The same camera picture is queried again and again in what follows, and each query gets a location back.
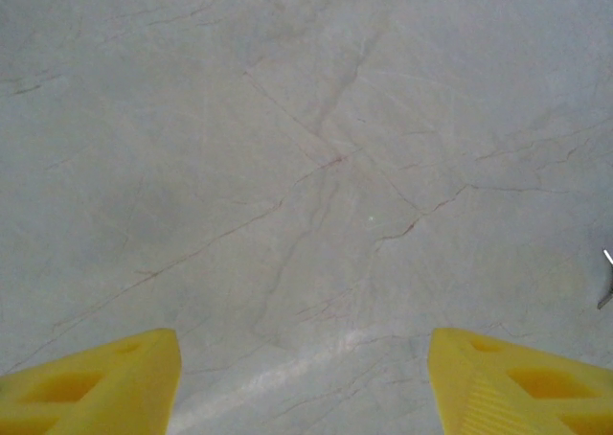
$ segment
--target crack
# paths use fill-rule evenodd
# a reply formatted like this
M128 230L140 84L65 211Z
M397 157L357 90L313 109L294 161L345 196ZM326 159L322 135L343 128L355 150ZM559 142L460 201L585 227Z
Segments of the crack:
M446 204L453 202L454 200L456 200L458 198L458 196L464 191L464 189L471 187L470 185L466 184L464 185L460 191L458 191L453 197L449 198L448 200L445 200L444 202L439 203L436 207L434 207L432 209L432 211L426 213L426 215L430 215L434 212L436 212L437 210L439 210L440 208L444 207Z
M324 313L324 312L325 312L327 309L329 309L329 308L330 308L330 306L332 306L332 305L333 305L333 304L334 304L334 303L335 303L335 302L336 302L338 299L340 299L340 298L344 298L345 296L347 296L348 294L350 294L350 293L351 293L351 292L352 292L354 289L355 289L355 286L351 286L351 287L349 287L349 288L347 288L347 289L345 289L345 290L341 291L340 293L338 293L338 294L336 294L336 295L332 296L332 297L331 297L331 298L329 298L329 299L326 299L326 300L324 300L324 301L320 301L320 302L318 302L318 303L314 304L313 306L309 306L309 307L307 307L307 308L304 308L304 309L299 310L298 312L296 312L296 314L295 314L295 315L296 315L296 316L298 316L298 315L301 315L301 314L303 314L303 313L305 313L305 312L308 312L309 310L313 310L313 309L315 309L315 308L318 308L318 307L319 307L319 306L321 306L322 304L323 304L323 305L325 305L325 306L324 306L324 308L323 308L322 310L318 311L318 312L317 312L315 315L313 315L313 317L315 317L315 316L319 315L320 313ZM309 317L309 318L306 318L306 319L304 319L304 320L301 320L301 323L302 323L302 322L306 322L307 320L309 320L310 318L313 318L313 317Z
M303 177L299 178L297 181L295 181L293 183L293 185L289 188L289 191L287 192L287 194L274 206L268 208L266 211L264 211L263 213L261 213L260 215L257 215L256 217L253 217L251 219L249 219L247 222L244 222L243 224L241 224L240 226L237 226L219 236L214 237L213 239L211 239L209 242L206 243L206 245L204 245L202 248L199 248L196 251L193 251L192 253L183 256L181 258L178 258L176 260L174 260L171 263L166 264L165 266L161 267L158 270L155 271L143 271L143 270L139 270L136 271L136 273L140 273L140 274L147 274L147 276L139 281L137 281L136 283L123 288L122 290L120 290L118 293L109 296L103 300L101 300L99 303L94 304L93 306L91 306L90 308L86 309L85 311L81 312L77 317L79 321L77 321L76 323L74 323L73 325L71 325L70 327L68 327L66 330L64 330L63 332L61 332L59 335L57 335L56 337L54 337L53 339L50 339L49 341L45 342L44 344L42 344L41 346L39 346L38 348L36 348L34 351L32 351L29 355L27 355L25 358L23 358L22 360L18 361L17 363L15 363L13 366L10 367L10 369L7 371L7 373L9 373L10 371L14 370L15 368L19 367L21 364L27 362L29 359L31 359L32 357L34 357L35 355L37 355L40 351L42 351L44 348L46 348L48 345L52 344L53 342L57 341L58 339L60 339L64 334L68 333L69 331L73 330L75 327L77 327L80 323L84 322L86 319L88 319L89 317L91 317L93 314L95 314L96 312L102 310L103 308L105 308L106 306L108 306L109 304L111 304L112 302L114 302L115 300L117 300L120 296L126 294L129 291L132 291L135 288L138 288L139 286L146 284L147 282L157 278L159 275L162 275L163 273L171 270L172 268L188 261L189 259L200 255L203 251L205 251L206 249L208 249L211 245L213 245L215 242L228 237L232 234L234 234L235 232L239 231L240 229L243 229L247 226L249 226L250 224L264 219L266 218L268 215L274 213L275 211L279 210L285 201L285 198L291 193L291 191L301 182L305 181L307 178L311 177L312 175L314 175L315 173L325 170L329 167L332 167L336 164L339 164L340 162L346 160L347 158L349 158L350 156L352 156L353 154L361 151L362 148L357 149L353 152L350 152L349 154L342 156L342 157L338 157L330 162L328 162L326 165L323 165L321 167L318 167L317 169L313 170L312 172L304 175ZM61 324L65 324L69 321L72 320L66 320L61 322L60 324L55 325L55 328L58 325Z
M550 191L542 188L494 188L489 186L475 186L468 184L470 188L478 191L496 191L501 193L548 193L548 194L569 194L571 191Z
M193 18L194 16L198 15L199 13L202 13L202 12L208 10L215 3L216 3L216 1L213 1L213 2L211 2L209 4L206 4L206 1L205 1L202 4L200 4L200 7L198 9L196 9L195 11L190 11L189 13L184 13L183 15L178 15L178 16L175 16L173 18L166 19L166 20L152 21L150 23L147 23L147 26L161 25L161 24L165 24L165 23L171 23L171 22L177 21L177 20L187 20L189 18Z
M579 130L572 131L571 133L566 133L566 134L560 135L560 136L552 136L550 138L542 138L542 139L539 139L539 140L534 140L534 141L531 141L527 146L521 147L521 148L517 148L517 149L497 150L497 151L492 152L490 154L486 154L486 155L482 155L480 157L477 157L475 159L475 161L487 160L489 158L497 157L497 156L505 155L505 154L515 154L515 153L520 152L522 150L532 149L532 148L534 148L534 145L541 144L541 143L544 144L544 143L550 143L550 142L557 142L560 139L569 138L569 137L578 135L578 134L580 134L580 133L582 133L584 131L590 131L590 130L599 128L600 126L603 126L604 124L606 124L607 122L610 122L612 120L613 120L613 116L609 116L609 117L606 117L605 119L603 119L603 120L601 120L599 122L596 122L595 124L592 124L591 126L586 126L586 127L581 128Z
M382 356L380 356L377 360L375 360L375 363L373 363L371 366L369 366L365 371L363 371L362 373L360 373L357 377L355 377L351 382L349 382L348 384L345 384L343 387L346 387L348 389L351 389L356 382L358 382L360 379L362 379L363 377L365 377L366 375L368 375L374 368L376 368L376 366L383 361L383 359L385 359L387 357L387 355L389 354L389 352L386 352L385 354L383 354ZM369 382L373 380L372 378L368 379L367 382L364 384L364 387L367 386L369 384Z
M392 189L394 189L394 191L396 191L396 193L398 194L398 196L406 203L408 203L412 208L414 208L415 210L419 210L419 208L417 207L417 205L415 205L413 202L411 202L408 198L406 198L404 196L404 194L400 191L400 189L396 186L396 184L394 183L394 181L392 181L390 179L390 177L388 176L388 174L381 169L377 162L373 159L373 157L371 155L369 155L369 153L367 151L364 152L364 155L366 155L371 162L373 162L373 165L375 165L376 169L379 171L379 173L381 173L381 175L383 176L383 178L385 178L385 180L387 181L387 183L392 186Z
M331 409L329 409L328 411L326 411L320 418L318 418L313 424L308 425L303 431L303 434L306 434L310 431L310 429L312 427L314 427L316 424L318 424L319 422L321 422L323 419L325 419L328 414L330 414L331 412L335 411L341 404L343 404L345 401L350 400L351 398L353 398L353 396L355 394L357 394L361 389L356 389L353 392L351 392L349 395L347 395L345 398L341 399L341 401L339 401L337 404L335 404Z
M398 341L398 342L405 342L408 341L411 337L413 336L400 336L398 334L387 334L385 336L379 336L379 337L374 337L373 339L368 339L366 341L361 341L356 343L352 349L350 350L350 352L355 352L355 350L358 347L363 347L363 346L370 346L372 344L376 344L379 341Z
M200 374L204 374L204 373L216 373L216 372L219 372L219 371L226 371L227 369L232 368L233 366L235 366L237 363L239 363L240 361L244 360L245 358L248 358L249 356L255 354L257 351L259 351L260 349L262 349L266 345L268 345L267 342L264 342L263 344L260 344L258 347L252 349L247 354L244 354L244 355L241 355L241 356L235 358L234 361L232 363L230 363L229 365L227 365L227 366L221 366L221 367L217 367L217 368L202 368L202 369L196 369L196 370L189 370L189 371L185 371L183 374L185 376L193 376L193 375L200 375Z
M247 76L249 78L249 83L251 84L251 86L253 86L253 88L256 89L256 91L258 93L260 93L262 96L264 96L267 100L269 100L270 102L272 102L275 106L277 106L282 112L283 114L285 114L286 116L288 116L292 121L294 121L296 124L298 124L299 127L301 127L302 129L304 129L308 134L314 135L309 129L308 126L303 123L300 119L298 119L296 116L294 116L292 113L290 113L287 109L285 109L285 107L280 104L279 102L277 102L277 100L275 100L268 92L266 92L266 90L260 85L260 83L255 80L255 78L251 75L251 73L249 71L245 71L244 73L242 73L244 76ZM315 159L313 159L310 155L308 155L307 152L305 152L302 147L300 146L299 143L296 143L296 146L298 146L298 149L301 151L302 154L304 154L308 159L310 159L312 162L314 162L315 164L319 165L319 162L317 162Z
M25 88L23 90L18 90L16 92L10 93L9 95L5 95L6 97L14 97L15 95L23 95L24 93L30 93L30 92L34 92L35 90L39 89L40 87L42 87L42 84L37 84L34 87L30 87L30 88Z
M216 25L217 23L221 23L223 20L225 20L225 18L218 18L217 20L211 20L211 21L202 21L200 23L196 23L195 26L213 26L213 25Z
M514 333L510 332L509 329L502 322L499 322L497 324L497 326L500 327L510 337L515 338L515 339L532 336L534 334L539 334L539 332L524 332L524 333L521 333L521 334L514 334Z
M18 83L25 78L0 79L0 83Z
M298 243L300 243L303 237L306 235L308 235L308 231L301 233L300 236L298 236L298 238L296 239L296 241L294 241L294 243L289 247L287 256L284 258L284 262L281 264L281 267L279 267L279 270L277 271L277 274L275 276L274 282L272 283L272 286L269 289L267 289L265 292L265 296L263 299L263 305L261 306L261 311L259 312L255 321L253 322L255 327L257 327L258 324L266 317L266 314L268 313L268 300L272 297L275 291L277 291L279 286L281 286L283 275L285 273L285 268L287 267L287 265L293 258L296 252L296 247L298 246ZM279 333L279 328L275 330L275 335L277 335L278 333Z
M357 58L355 64L352 66L352 70L349 73L341 76L340 78L340 88L336 89L325 99L325 104L319 110L317 117L315 118L315 135L320 136L321 131L323 129L324 122L328 118L328 116L336 109L338 104L341 102L343 95L347 92L347 90L357 81L359 77L360 67L364 62L368 59L368 57L372 54L373 50L376 47L379 39L385 33L384 29L376 29L375 35L373 37L369 37L363 42L363 50L360 50L359 57Z
M52 76L49 76L48 78L41 80L41 82L48 82L50 80L59 79L61 78L61 76L62 76L61 74L53 74Z
M319 418L316 422L314 422L308 428L306 428L305 432L307 432L311 427L313 427L315 424L317 424L318 422L323 420L329 413L331 413L336 408L338 408L338 406L340 406L343 402L345 402L347 400L350 400L355 394L357 394L358 392L361 392L362 390L364 390L364 388L357 388L357 389L354 389L354 390L350 390L350 389L352 389L352 387L355 385L355 383L358 382L361 378L363 378L364 376L369 374L372 371L372 369L374 369L385 358L385 356L386 355L378 358L375 361L375 363L373 363L365 371L361 372L357 377L355 377L352 381L348 382L347 384L342 385L340 387L337 387L336 389L334 389L332 391L329 391L329 392L327 392L325 394L319 395L317 397L313 397L311 399L307 399L307 400L304 400L304 401L299 401L298 403L295 403L295 404L291 405L289 408L284 410L282 413L276 415L274 418L271 419L271 421L279 419L280 417L284 416L285 414L293 411L294 409L296 409L296 408L298 408L298 407L300 407L300 406L302 406L304 404L313 403L313 402L321 400L321 399L338 396L339 394L343 394L344 392L349 391L349 393L344 395L342 398L340 398L339 401L336 404L334 404L332 406L332 408L328 412L326 412L321 418Z
M536 169L537 172L540 172L541 170L549 167L550 165L554 165L554 164L563 164L565 162L568 162L569 159L571 158L571 156L579 149L579 148L583 148L585 145L587 145L590 141L592 141L591 138L587 138L583 143L581 143L578 146L575 146L574 148L572 148L571 150L568 151L568 153L566 154L566 157L563 158L562 160L555 160L553 162L547 162L545 165L542 165L540 167L538 167Z
M107 37L105 40L103 40L101 43L99 43L96 47L98 48L98 47L100 47L100 46L102 46L104 44L107 44L108 42L112 42L114 40L121 39L122 37L128 37L128 36L133 35L133 34L136 34L136 33L133 32L133 31L123 31L121 33L114 34L114 35L112 35L110 37Z
M399 385L399 384L412 384L412 383L415 383L415 381L416 381L415 378L400 378L396 380L389 380L389 381L383 382L383 385L391 386L391 385Z
M373 88L373 90L375 91L375 93L377 94L377 96L383 96L385 98L387 98L388 100L390 100L392 103L395 103L398 107L406 110L409 113L415 113L415 108L411 108L407 103L404 103L403 101L399 100L398 98L396 98L392 92L386 92L385 90L383 90L382 88L378 87L377 85L373 84L370 80L364 78L363 76L359 77L361 80L365 81L367 85L369 85L371 88ZM428 128L430 128L429 133L438 133L438 130L435 126L432 125L432 123L428 120L426 120L421 114L415 114L416 119L421 122L422 124L424 124L425 126L427 126Z
M294 188L295 188L295 187L296 187L298 184L300 184L301 182L305 181L307 178L310 178L311 176L313 176L313 175L314 175L315 173L317 173L317 172L323 171L323 170L328 169L328 168L330 168L330 167L333 167L333 166L335 166L335 165L337 165L337 164L340 164L341 162L343 162L344 160L346 160L346 159L347 159L347 158L349 158L350 156L352 156L352 155L354 155L354 154L358 153L358 152L359 152L359 151L361 151L361 150L362 150L362 148L357 149L357 150L355 150L355 151L353 151L353 152L350 152L349 154L346 154L346 155L344 155L344 156L342 156L342 157L337 157L336 159L334 159L334 160L332 160L332 161L328 162L326 165L323 165L323 166L321 166L321 167L318 167L317 169L313 170L312 172L310 172L310 173L306 174L305 176L303 176L302 178L298 179L298 180L297 180L297 181L296 181L296 182L295 182L295 183L294 183L294 184L293 184L293 185L292 185L292 186L289 188L289 192L288 192L287 194L285 194L285 196L284 196L284 198L281 200L281 202L283 202L283 201L285 200L285 198L286 198L286 197L287 197L289 194L291 194L291 191L292 191L292 190L293 190L293 189L294 189ZM321 207L321 205L317 207L317 209L315 210L315 214L317 213L317 211L319 210L319 208L320 208L320 207ZM319 227L321 227L321 225L322 225L322 223L323 223L323 219L324 219L324 217L325 217L325 216L323 216L323 217L322 217L322 219L321 219L321 221L320 221L320 224L319 224ZM314 220L314 215L313 215L313 216L311 217L311 219L309 220L309 229L310 229L310 228L312 228L312 226L313 226L313 224L314 224L314 223L313 223L313 220ZM284 258L284 260L285 260L285 261L287 261L287 262L288 262L288 261L289 261L289 260L292 258L292 256L293 256L293 254L294 254L294 252L295 252L295 250L296 250L296 246L298 245L298 243L299 243L299 242L300 242L300 241L303 239L303 237L304 237L305 235L309 234L310 232L311 232L311 231L305 231L305 232L301 233L301 235L300 235L300 236L298 236L298 238L296 239L296 241L295 241L295 242L294 242L294 243L293 243L293 244L292 244L292 245L289 247L288 255L287 255L287 257L285 257L285 258ZM276 277L275 277L275 282L272 284L272 287L271 287L271 288L269 288L269 289L266 291L267 296L264 298L264 301L263 301L263 306L262 306L262 308L261 308L261 312L259 313L259 315L258 315L257 319L254 321L254 325L256 325L256 326L257 326L257 325L260 323L260 321L261 321L261 320L262 320L262 319L265 317L266 313L268 312L268 299L270 298L270 295L272 295L272 294L273 294L273 293L274 293L274 292L277 290L277 288L280 286L280 284L281 284L281 280L282 280L282 277L283 277L283 274L284 274L284 268L285 268L285 267L286 267L286 263L285 263L285 264L283 264L283 265L280 267L280 269L279 269L279 271L278 271L278 273L277 273L277 275L276 275Z
M183 339L185 336L187 336L188 334L190 334L192 331L200 328L202 325L204 325L205 323L207 323L209 321L209 317L205 318L204 320L202 320L201 322L198 322L194 327L189 328L186 332L182 333L179 336L179 340Z
M420 219L421 217L418 217L415 221L409 224L409 227L407 227L404 231L402 231L399 234L394 234L392 236L386 236L386 237L381 237L380 239L377 239L375 241L375 244L377 244L378 242L381 242L381 245L379 245L379 247L376 249L376 252L379 251L384 241L402 239L404 236L406 236L409 232L411 232L415 228L417 223L420 222Z
M54 162L53 164L45 167L43 169L44 172L48 171L48 170L52 170L56 167L59 167L60 165L66 164L68 162L71 162L75 159L75 157L77 157L79 154L81 154L83 151L85 151L86 149L89 148L89 145L85 146L84 148L79 149L77 152L75 152L73 155L71 155L70 157L67 157L65 159L62 160L58 160L57 162Z
M129 216L127 217L127 223L125 225L125 240L124 240L124 243L122 244L122 250L120 251L120 253L122 254L125 251L125 246L130 240L130 225L132 224L132 218L134 217L134 211L136 210L136 206L138 205L138 201L141 197L141 191L143 190L144 181L145 181L145 174L143 174L141 176L141 179L139 179L138 181L138 186L136 188L136 194L134 195L134 203L132 204L132 208L130 210Z
M138 15L143 15L145 13L154 13L156 11L162 11L164 9L168 9L168 7L156 7L155 9L150 9L150 10L145 10L145 11L136 11L135 13L123 13L121 15L115 15L115 16L111 16L109 18L104 19L104 21L112 21L112 20L119 20L121 18L131 18L133 16L138 16Z

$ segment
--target yellow object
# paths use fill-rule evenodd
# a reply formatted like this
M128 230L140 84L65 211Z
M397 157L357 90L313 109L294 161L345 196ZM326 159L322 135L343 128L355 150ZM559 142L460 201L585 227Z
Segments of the yellow object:
M0 435L161 435L179 382L172 330L0 378Z
M434 330L445 435L612 435L613 372L472 332Z

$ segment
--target ribbed yellow surface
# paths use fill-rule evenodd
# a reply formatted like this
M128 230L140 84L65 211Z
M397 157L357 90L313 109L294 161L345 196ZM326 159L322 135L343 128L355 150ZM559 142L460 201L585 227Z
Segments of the ribbed yellow surface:
M428 356L446 435L613 435L613 372L439 329Z
M484 375L476 375L468 395L462 435L533 435L526 421L511 408Z

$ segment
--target gray marble surface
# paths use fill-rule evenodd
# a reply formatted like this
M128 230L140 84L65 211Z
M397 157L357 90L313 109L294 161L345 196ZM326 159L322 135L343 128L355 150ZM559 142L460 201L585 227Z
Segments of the gray marble surface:
M171 435L394 435L442 433L436 327L611 366L612 27L0 0L0 372L170 327Z

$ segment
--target triangular cutout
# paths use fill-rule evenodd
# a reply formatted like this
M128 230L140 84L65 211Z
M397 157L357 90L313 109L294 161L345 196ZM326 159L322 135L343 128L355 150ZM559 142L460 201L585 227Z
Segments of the triangular cutout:
M181 372L154 330L0 378L0 435L162 435Z
M613 435L613 372L457 329L432 334L445 435Z

